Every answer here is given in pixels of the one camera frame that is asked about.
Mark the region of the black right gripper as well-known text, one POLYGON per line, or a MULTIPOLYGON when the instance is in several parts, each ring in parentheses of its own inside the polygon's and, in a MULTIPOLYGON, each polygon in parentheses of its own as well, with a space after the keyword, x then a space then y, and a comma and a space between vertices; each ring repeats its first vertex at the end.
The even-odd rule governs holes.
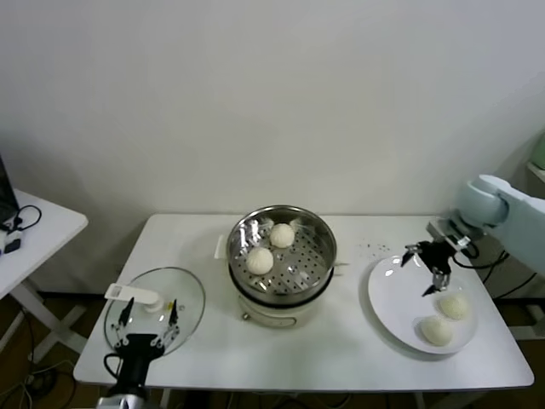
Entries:
POLYGON ((446 240, 421 241, 405 247, 401 258, 401 266, 405 266, 415 255, 418 255, 432 273, 432 284, 423 292, 422 297, 445 291, 450 283, 450 262, 456 249, 446 240))

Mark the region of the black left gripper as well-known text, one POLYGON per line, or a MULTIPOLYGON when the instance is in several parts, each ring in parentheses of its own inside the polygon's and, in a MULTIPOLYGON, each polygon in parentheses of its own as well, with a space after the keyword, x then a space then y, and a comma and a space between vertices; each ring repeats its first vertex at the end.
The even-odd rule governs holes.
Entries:
POLYGON ((159 335, 146 333, 126 333, 127 324, 133 308, 133 298, 121 310, 118 322, 112 324, 116 335, 114 351, 123 359, 155 360, 165 353, 165 347, 179 335, 177 300, 172 302, 168 325, 159 335))

